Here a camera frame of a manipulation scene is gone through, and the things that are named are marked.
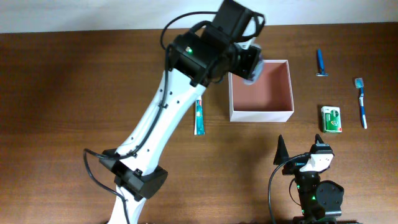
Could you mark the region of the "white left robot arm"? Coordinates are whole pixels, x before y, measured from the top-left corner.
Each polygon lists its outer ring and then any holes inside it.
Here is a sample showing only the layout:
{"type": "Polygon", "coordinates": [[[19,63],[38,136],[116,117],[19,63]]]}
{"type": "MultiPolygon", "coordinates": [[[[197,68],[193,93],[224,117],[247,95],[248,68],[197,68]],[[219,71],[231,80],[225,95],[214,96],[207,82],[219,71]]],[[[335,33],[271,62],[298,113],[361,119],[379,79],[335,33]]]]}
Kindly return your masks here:
{"type": "Polygon", "coordinates": [[[164,147],[187,110],[207,87],[229,73],[253,80],[261,49],[254,39],[266,18],[236,1],[224,1],[212,21],[201,21],[165,47],[160,85],[143,117],[117,148],[99,162],[115,176],[110,223],[137,223],[143,206],[164,184],[164,147]]]}

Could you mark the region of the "green soap bar box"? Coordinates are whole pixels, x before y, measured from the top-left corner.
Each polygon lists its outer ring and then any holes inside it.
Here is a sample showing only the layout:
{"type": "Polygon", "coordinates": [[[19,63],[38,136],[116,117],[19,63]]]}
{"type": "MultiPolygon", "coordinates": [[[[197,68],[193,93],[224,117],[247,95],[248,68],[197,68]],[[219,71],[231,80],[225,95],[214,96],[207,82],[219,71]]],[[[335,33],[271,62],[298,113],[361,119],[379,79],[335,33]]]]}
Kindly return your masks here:
{"type": "Polygon", "coordinates": [[[321,108],[322,131],[324,133],[341,133],[341,111],[339,107],[323,106],[321,108]]]}

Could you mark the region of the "purple foam soap dispenser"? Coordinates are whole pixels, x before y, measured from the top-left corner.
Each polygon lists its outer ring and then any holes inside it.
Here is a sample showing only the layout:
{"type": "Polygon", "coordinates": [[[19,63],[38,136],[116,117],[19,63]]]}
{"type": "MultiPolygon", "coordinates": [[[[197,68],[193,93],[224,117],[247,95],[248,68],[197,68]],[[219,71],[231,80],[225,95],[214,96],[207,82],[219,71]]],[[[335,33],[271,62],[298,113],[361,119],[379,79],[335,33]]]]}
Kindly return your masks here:
{"type": "Polygon", "coordinates": [[[250,74],[247,79],[244,79],[243,83],[245,85],[252,85],[255,84],[259,77],[261,76],[261,73],[264,69],[264,57],[262,55],[262,47],[259,44],[252,44],[251,48],[258,48],[259,51],[255,54],[254,59],[250,63],[250,74]]]}

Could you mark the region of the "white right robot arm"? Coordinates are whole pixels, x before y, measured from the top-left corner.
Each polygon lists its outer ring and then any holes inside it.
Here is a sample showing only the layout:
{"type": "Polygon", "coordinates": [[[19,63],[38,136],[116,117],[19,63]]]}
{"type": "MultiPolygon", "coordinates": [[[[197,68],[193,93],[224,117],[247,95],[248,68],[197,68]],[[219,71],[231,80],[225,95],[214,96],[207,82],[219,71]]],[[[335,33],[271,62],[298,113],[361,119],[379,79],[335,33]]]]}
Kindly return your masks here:
{"type": "Polygon", "coordinates": [[[341,216],[344,188],[330,180],[321,180],[320,174],[330,168],[334,153],[329,144],[323,142],[319,134],[310,151],[290,157],[282,136],[278,137],[277,151],[273,164],[277,167],[272,172],[268,184],[271,195],[273,176],[281,169],[283,175],[292,175],[296,183],[302,215],[293,217],[292,223],[336,223],[341,216]]]}

